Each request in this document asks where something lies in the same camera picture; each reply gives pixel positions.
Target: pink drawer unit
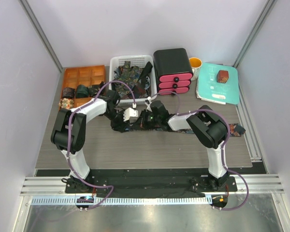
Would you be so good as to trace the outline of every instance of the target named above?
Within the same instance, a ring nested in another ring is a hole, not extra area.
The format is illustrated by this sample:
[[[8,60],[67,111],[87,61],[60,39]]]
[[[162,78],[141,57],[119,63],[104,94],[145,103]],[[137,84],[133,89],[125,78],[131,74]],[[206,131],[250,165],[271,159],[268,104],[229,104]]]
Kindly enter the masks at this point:
[[[169,91],[175,92],[175,93],[187,93],[188,90],[189,90],[189,87],[163,88],[163,89],[159,90],[159,93],[161,93],[161,95],[171,94]]]
[[[191,84],[190,80],[186,81],[178,81],[178,82],[161,82],[159,84],[159,88],[179,88],[179,87],[187,87]]]
[[[156,51],[154,64],[159,93],[164,90],[186,93],[189,90],[193,72],[184,48]]]

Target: pink drawer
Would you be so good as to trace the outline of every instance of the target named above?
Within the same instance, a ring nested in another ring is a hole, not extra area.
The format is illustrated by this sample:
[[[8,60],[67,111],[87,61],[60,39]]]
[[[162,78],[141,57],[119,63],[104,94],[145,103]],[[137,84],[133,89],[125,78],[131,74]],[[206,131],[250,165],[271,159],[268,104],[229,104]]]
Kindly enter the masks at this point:
[[[192,78],[191,73],[180,73],[180,74],[172,74],[172,75],[164,75],[159,78],[160,82],[178,82],[190,80]]]
[[[187,93],[189,90],[189,87],[180,87],[180,88],[164,88],[159,90],[159,93],[162,93],[161,95],[171,94],[170,92],[163,93],[164,91],[174,91],[176,93]]]
[[[179,81],[179,82],[161,82],[159,84],[159,88],[179,88],[179,87],[187,87],[191,83],[190,80],[188,81]]]

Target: rolled fabric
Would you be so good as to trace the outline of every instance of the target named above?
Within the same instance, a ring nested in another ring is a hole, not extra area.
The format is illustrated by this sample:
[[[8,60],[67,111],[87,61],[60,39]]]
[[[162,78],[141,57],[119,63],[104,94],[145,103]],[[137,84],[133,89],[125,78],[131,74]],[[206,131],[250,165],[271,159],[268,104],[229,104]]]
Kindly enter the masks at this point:
[[[88,97],[89,97],[88,88],[84,85],[79,85],[76,88],[75,98],[88,98]]]
[[[70,110],[74,107],[74,100],[69,98],[62,98],[59,101],[59,107]]]
[[[62,98],[73,99],[75,96],[75,88],[65,87],[62,91]]]
[[[88,86],[87,88],[88,88],[89,96],[90,97],[96,96],[97,93],[98,93],[98,91],[100,90],[100,88],[102,86],[104,86],[104,82],[103,81],[101,81],[101,83],[99,85],[91,85],[91,86]]]

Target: white connector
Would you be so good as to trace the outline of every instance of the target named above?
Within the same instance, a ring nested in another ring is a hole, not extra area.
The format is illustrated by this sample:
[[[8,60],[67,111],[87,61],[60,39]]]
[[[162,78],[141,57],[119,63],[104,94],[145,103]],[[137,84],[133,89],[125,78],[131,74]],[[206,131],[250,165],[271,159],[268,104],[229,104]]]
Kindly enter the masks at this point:
[[[148,110],[148,111],[150,111],[150,112],[152,112],[152,111],[151,111],[151,108],[150,108],[150,104],[151,104],[151,103],[152,103],[152,102],[151,102],[151,97],[148,97],[147,100],[145,101],[145,105],[147,105],[146,110]]]
[[[134,110],[132,108],[128,108],[125,110],[124,112],[124,122],[126,121],[130,121],[130,122],[134,122],[138,119],[139,117],[139,112],[137,110]]]

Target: metal frame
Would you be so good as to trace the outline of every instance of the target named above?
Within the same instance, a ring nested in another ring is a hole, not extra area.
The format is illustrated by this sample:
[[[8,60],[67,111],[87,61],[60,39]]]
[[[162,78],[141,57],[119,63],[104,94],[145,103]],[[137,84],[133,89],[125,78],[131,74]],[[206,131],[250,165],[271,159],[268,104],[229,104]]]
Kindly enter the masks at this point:
[[[287,208],[285,194],[272,194],[276,211],[278,213],[280,223],[285,232],[290,231],[290,213]]]
[[[52,45],[50,44],[50,42],[48,41],[48,38],[46,37],[38,19],[36,18],[33,10],[31,9],[29,3],[27,0],[18,0],[20,2],[20,4],[22,5],[26,15],[28,16],[30,22],[32,23],[35,31],[37,32],[37,34],[39,35],[41,42],[44,44],[46,50],[48,51],[50,57],[52,58],[53,62],[55,63],[55,65],[57,66],[59,72],[62,72],[63,67],[55,53],[55,51],[53,50]]]
[[[236,175],[237,192],[229,194],[245,194],[246,187],[242,179]],[[23,232],[29,208],[31,205],[70,205],[75,204],[76,197],[88,194],[66,194],[62,177],[26,177],[20,193],[22,203],[15,223],[14,232]],[[290,232],[290,217],[285,204],[285,194],[277,174],[247,174],[243,175],[248,183],[250,194],[271,193],[284,231]],[[209,195],[225,194],[225,192],[208,192],[204,199],[121,199],[110,198],[104,205],[144,205],[144,204],[207,204],[211,201]]]
[[[243,194],[246,187],[240,177],[234,176],[238,191],[230,194]],[[26,177],[20,196],[71,196],[75,194],[66,194],[66,185],[60,177]],[[250,194],[262,193],[284,193],[280,179],[277,174],[246,174],[243,175],[248,183]],[[225,194],[225,192],[207,192],[208,195]],[[78,196],[87,196],[88,194],[78,194]]]
[[[246,133],[244,134],[244,138],[246,141],[246,145],[249,151],[249,155],[252,162],[261,162],[262,161],[262,152],[258,143],[258,139],[253,128],[247,106],[241,91],[240,92],[240,103],[236,106],[237,114],[240,119],[241,125],[246,129]]]
[[[238,56],[233,64],[233,67],[237,68],[240,65],[240,63],[242,62],[244,56],[247,53],[247,50],[249,49],[252,42],[256,38],[257,34],[259,33],[262,25],[264,24],[267,16],[270,14],[270,12],[273,9],[276,2],[277,2],[277,0],[268,0],[266,2],[266,4],[264,5],[255,25],[253,26],[253,28],[252,28],[251,32],[249,33],[240,53],[238,54]]]

